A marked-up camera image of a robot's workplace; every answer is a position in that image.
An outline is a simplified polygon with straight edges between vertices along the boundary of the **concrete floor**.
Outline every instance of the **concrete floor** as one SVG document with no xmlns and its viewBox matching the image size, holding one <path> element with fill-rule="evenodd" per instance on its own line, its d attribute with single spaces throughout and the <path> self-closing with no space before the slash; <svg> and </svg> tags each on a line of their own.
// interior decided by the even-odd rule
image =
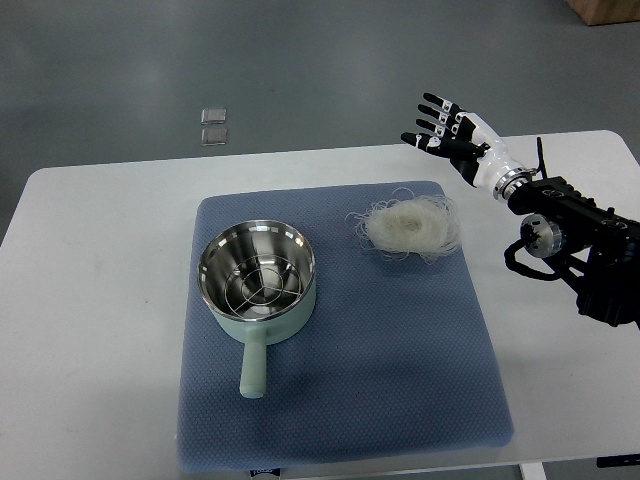
<svg viewBox="0 0 640 480">
<path fill-rule="evenodd" d="M 423 91 L 504 136 L 607 129 L 640 158 L 639 38 L 563 0 L 0 0 L 0 239 L 40 168 L 399 143 Z M 228 108 L 224 146 L 200 146 L 209 106 Z"/>
</svg>

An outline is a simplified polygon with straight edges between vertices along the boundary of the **robotic hand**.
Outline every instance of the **robotic hand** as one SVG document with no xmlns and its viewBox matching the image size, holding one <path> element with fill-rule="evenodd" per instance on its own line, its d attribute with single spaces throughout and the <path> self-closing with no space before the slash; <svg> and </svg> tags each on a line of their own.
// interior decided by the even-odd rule
<svg viewBox="0 0 640 480">
<path fill-rule="evenodd" d="M 433 106 L 419 105 L 418 110 L 430 120 L 416 123 L 428 133 L 405 132 L 402 140 L 449 158 L 467 183 L 490 190 L 516 215 L 532 214 L 521 224 L 520 239 L 505 251 L 507 268 L 538 280 L 562 279 L 577 293 L 581 315 L 614 327 L 631 322 L 640 327 L 640 223 L 616 215 L 613 208 L 601 210 L 562 177 L 547 178 L 540 138 L 540 164 L 527 169 L 475 113 L 430 93 L 424 99 Z M 542 179 L 533 180 L 538 173 Z M 516 252 L 522 248 L 553 273 L 518 262 Z M 573 256 L 584 249 L 589 249 L 586 262 Z"/>
</svg>

